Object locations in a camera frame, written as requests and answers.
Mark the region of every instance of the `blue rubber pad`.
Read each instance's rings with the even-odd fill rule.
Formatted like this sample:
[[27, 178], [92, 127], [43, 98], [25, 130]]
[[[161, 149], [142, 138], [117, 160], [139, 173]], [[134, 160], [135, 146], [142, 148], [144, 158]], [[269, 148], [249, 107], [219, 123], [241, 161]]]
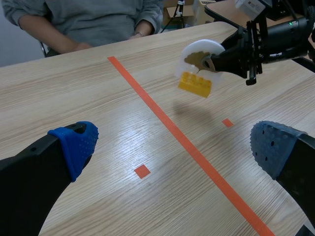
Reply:
[[78, 134], [72, 129], [60, 127], [50, 130], [48, 134], [59, 138], [63, 156], [66, 161], [72, 182], [75, 182], [82, 173], [83, 167], [87, 159], [94, 153], [96, 142], [98, 140], [97, 127], [88, 121], [77, 123], [86, 124], [83, 134]]
[[252, 154], [272, 179], [280, 175], [301, 134], [306, 133], [271, 121], [261, 121], [252, 128]]

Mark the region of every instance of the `orange tape line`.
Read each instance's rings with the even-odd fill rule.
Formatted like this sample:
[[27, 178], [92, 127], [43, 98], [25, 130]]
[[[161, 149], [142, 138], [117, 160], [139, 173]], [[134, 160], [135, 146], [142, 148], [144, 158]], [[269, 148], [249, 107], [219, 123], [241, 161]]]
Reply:
[[233, 123], [229, 119], [222, 120], [222, 123], [228, 128], [233, 126]]
[[133, 87], [142, 100], [160, 119], [165, 127], [173, 134], [178, 142], [186, 149], [192, 158], [198, 163], [203, 171], [218, 186], [222, 193], [238, 209], [244, 218], [261, 236], [274, 236], [268, 226], [255, 214], [255, 212], [245, 203], [237, 192], [226, 182], [219, 172], [209, 163], [201, 152], [192, 144], [192, 142], [183, 134], [176, 124], [167, 116], [167, 114], [158, 106], [158, 104], [147, 94], [147, 92], [138, 84], [138, 82], [129, 74], [115, 57], [109, 57], [108, 60], [114, 65], [119, 73]]

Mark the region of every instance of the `black cable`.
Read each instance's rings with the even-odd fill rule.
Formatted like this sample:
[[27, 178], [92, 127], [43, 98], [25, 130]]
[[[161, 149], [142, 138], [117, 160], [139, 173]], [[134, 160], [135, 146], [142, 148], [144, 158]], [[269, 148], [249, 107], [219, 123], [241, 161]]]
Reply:
[[291, 14], [291, 16], [297, 20], [297, 17], [295, 15], [295, 12], [291, 6], [291, 4], [287, 1], [287, 0], [282, 0], [283, 4], [285, 5], [286, 9], [289, 11], [289, 13]]
[[302, 0], [303, 14], [307, 16], [307, 4], [305, 0]]
[[177, 16], [177, 9], [179, 9], [179, 12], [181, 13], [180, 15], [180, 20], [181, 20], [181, 25], [183, 28], [185, 28], [185, 24], [184, 24], [184, 19], [183, 19], [183, 12], [184, 12], [184, 5], [185, 5], [185, 1], [184, 0], [179, 0], [177, 2], [177, 6], [174, 12], [173, 17], [169, 20], [169, 22], [166, 24], [166, 26], [164, 26], [164, 28], [162, 29], [162, 31], [160, 33], [163, 33], [164, 30], [168, 27], [168, 25], [174, 20], [174, 18]]
[[314, 24], [315, 24], [315, 6], [309, 6], [307, 8], [307, 17], [309, 18], [310, 22], [310, 27], [309, 27], [309, 31], [307, 32], [308, 34], [308, 38], [309, 36], [312, 34], [313, 32], [313, 27], [314, 27]]

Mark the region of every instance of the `yellow lego brick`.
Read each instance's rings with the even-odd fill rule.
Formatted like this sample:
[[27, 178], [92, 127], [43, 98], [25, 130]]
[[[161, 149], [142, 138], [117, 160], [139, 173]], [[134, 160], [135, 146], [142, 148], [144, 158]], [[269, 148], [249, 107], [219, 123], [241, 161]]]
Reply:
[[189, 72], [182, 74], [178, 88], [207, 98], [211, 93], [212, 82]]

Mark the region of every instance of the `wooden table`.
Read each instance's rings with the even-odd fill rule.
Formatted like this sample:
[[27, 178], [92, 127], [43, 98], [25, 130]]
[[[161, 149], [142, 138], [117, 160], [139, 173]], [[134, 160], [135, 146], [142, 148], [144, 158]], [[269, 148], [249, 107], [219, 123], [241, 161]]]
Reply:
[[[246, 28], [247, 21], [250, 21], [250, 18], [245, 13], [235, 7], [234, 0], [224, 0], [216, 3], [210, 3], [205, 6], [205, 11], [215, 20], [227, 22], [235, 27], [243, 26]], [[267, 18], [267, 25], [270, 27], [292, 19], [293, 18], [291, 16], [282, 18], [278, 21], [273, 21]]]
[[[315, 76], [292, 61], [263, 67], [257, 85], [224, 73], [208, 98], [177, 89], [182, 49], [235, 28], [222, 22], [0, 68], [0, 152], [10, 157], [80, 120], [99, 128], [91, 162], [50, 212], [42, 236], [252, 236], [251, 225], [107, 59], [115, 56], [277, 236], [306, 217], [257, 165], [261, 120], [315, 136]], [[227, 128], [222, 120], [234, 125]], [[134, 169], [151, 173], [140, 179]]]

